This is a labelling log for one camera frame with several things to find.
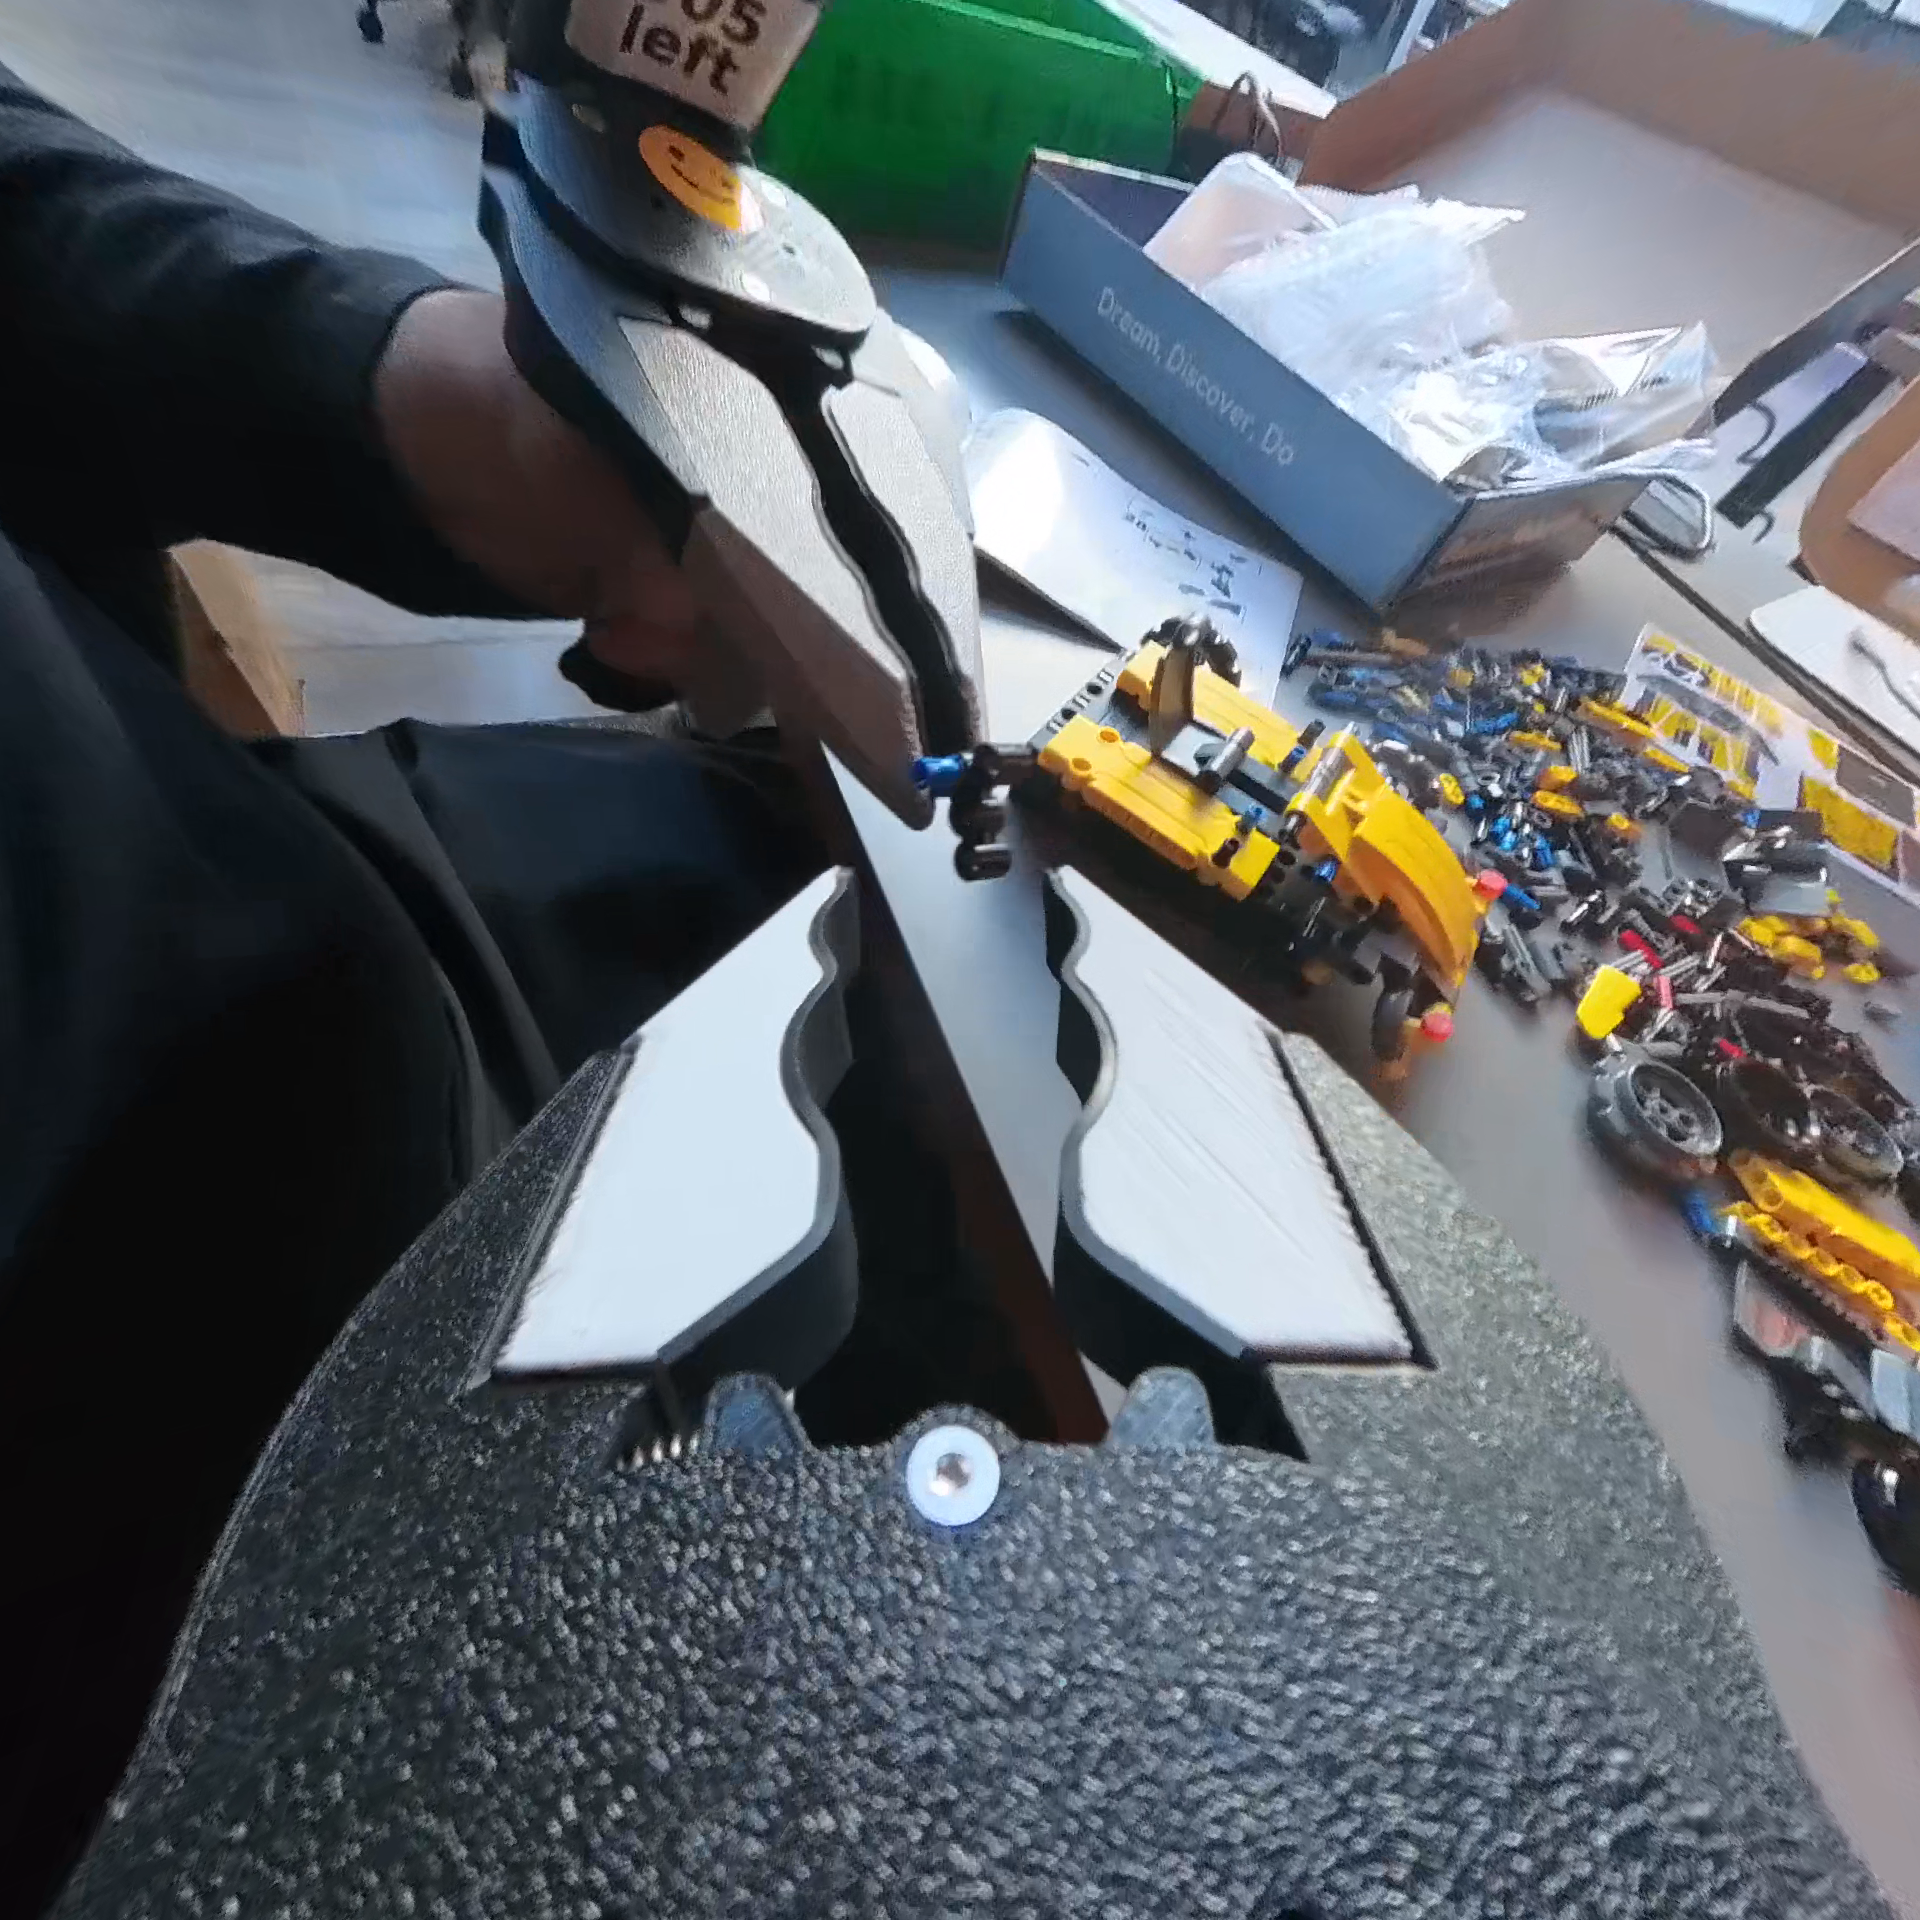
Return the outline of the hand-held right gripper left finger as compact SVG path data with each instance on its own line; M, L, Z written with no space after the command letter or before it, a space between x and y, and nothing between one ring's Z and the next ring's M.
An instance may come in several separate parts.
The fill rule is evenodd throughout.
M825 870L640 1026L592 1098L495 1385L814 1378L856 1317L826 1109L853 1065L856 879Z

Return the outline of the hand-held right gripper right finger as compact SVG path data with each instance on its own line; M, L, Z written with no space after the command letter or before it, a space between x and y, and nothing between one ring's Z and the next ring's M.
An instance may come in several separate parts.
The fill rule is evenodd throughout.
M1404 1365L1400 1300L1279 1031L1078 870L1046 875L1063 1142L1050 1282L1111 1375Z

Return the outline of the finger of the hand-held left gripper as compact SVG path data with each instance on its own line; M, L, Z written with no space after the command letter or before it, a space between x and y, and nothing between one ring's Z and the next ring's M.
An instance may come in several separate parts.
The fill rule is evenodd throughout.
M903 741L905 677L879 649L866 595L825 518L808 434L772 389L686 324L618 324L610 359L614 455L713 622L794 731L818 741L909 830L932 803L887 750ZM903 391L909 355L878 324L871 382Z
M853 375L823 383L808 463L882 655L903 669L903 741L887 769L969 753L981 730L975 548L949 394L919 370L903 391Z

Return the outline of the black brick connector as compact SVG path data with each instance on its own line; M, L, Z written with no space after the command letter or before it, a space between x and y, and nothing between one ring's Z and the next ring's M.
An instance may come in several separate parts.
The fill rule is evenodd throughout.
M965 761L946 796L956 838L950 865L965 882L997 879L1014 867L1014 849L1006 838L1007 798L1021 778L1023 750L981 743Z

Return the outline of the yellow toy brick vehicle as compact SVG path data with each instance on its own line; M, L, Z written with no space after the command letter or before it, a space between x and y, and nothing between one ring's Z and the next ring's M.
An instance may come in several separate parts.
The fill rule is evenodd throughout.
M1046 793L1215 903L1256 977L1376 989L1370 1050L1445 1044L1494 893L1351 726L1294 726L1200 615L1150 628L1030 737Z

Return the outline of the person's left forearm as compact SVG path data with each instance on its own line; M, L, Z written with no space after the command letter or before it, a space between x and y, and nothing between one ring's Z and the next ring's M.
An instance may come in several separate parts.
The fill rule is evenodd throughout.
M137 157L2 76L4 649L170 653L159 557L215 541L424 618L518 606L428 525L377 427L402 315L456 283Z

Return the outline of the grey desk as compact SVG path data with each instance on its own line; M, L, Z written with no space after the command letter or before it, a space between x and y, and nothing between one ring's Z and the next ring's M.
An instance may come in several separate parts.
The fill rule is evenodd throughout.
M1369 618L1306 569L1129 401L1088 373L997 281L984 257L878 243L871 276L897 323L935 347L974 413L1046 417L1181 517L1303 572L1303 622L1357 633ZM946 830L911 831L848 798L903 953L942 1044L913 1053L966 1085L997 1174L978 1201L1013 1282L1041 1290L1057 1166L1077 1110L1054 1065L1057 985L1041 950L1041 865L1018 846L1001 879L953 875ZM1279 999L1296 1023L1391 1110L1463 1193L1536 1261L1660 1436L1757 1644L1809 1778L1858 1857L1914 1916L1914 1601L1869 1549L1844 1479L1782 1454L1768 1378L1726 1329L1720 1278L1689 1228L1597 1153L1583 1062L1565 1028L1480 982L1460 1031L1404 1079L1370 1076L1349 994Z

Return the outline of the person's left hand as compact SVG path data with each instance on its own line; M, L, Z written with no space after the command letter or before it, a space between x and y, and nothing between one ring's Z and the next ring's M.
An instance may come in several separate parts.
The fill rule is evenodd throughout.
M704 596L628 479L517 370L498 295L402 310L375 421L434 534L517 607L578 622L590 655L704 717L736 703Z

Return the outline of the building instruction booklet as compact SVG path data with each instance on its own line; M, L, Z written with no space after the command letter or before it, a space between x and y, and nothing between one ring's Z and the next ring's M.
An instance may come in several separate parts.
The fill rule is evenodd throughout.
M1054 421L1016 407L975 417L959 378L913 330L903 333L946 413L966 429L975 553L1111 649L1168 618L1205 618L1233 649L1239 683L1279 694L1303 575L1144 494Z

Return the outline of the blue toy box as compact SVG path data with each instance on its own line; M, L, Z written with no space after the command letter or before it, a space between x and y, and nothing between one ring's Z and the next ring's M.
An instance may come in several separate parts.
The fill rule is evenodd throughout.
M1065 351L1378 615L1569 566L1676 463L1455 492L1146 259L1188 186L1055 151L1026 161L999 283Z

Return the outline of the green plastic bin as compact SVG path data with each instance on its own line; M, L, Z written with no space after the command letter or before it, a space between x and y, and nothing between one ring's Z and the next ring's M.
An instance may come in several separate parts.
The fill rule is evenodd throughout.
M993 249L1030 154L1160 177L1202 84L1096 2L832 2L752 154L840 233Z

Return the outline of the person's legs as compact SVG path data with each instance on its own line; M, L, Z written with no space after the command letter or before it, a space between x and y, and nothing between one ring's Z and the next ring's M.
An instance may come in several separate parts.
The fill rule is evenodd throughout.
M756 747L402 731L258 753L4 543L4 1916L82 1852L265 1436L544 1103L823 865Z

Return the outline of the clear plastic bags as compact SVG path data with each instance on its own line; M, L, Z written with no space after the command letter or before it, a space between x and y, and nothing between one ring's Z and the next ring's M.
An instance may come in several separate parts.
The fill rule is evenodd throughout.
M1706 327L1527 330L1511 301L1527 228L1522 209L1294 183L1236 154L1143 251L1458 497L1704 470Z

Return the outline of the pile of loose toy bricks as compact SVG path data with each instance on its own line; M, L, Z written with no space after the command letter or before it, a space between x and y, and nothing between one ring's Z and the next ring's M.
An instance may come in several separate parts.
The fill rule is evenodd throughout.
M1732 1270L1782 1450L1844 1469L1914 1593L1914 1069L1893 1076L1871 1038L1914 970L1846 903L1818 819L1672 756L1624 709L1624 669L1309 630L1281 677L1494 875L1479 972L1528 1011L1565 1003L1597 1149Z

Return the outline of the yellow sticker sheet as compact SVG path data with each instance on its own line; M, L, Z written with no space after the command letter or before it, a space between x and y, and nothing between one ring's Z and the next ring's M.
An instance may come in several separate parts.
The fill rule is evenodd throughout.
M1655 627L1624 661L1623 706L1732 798L1812 812L1840 854L1914 891L1914 783L1853 743Z

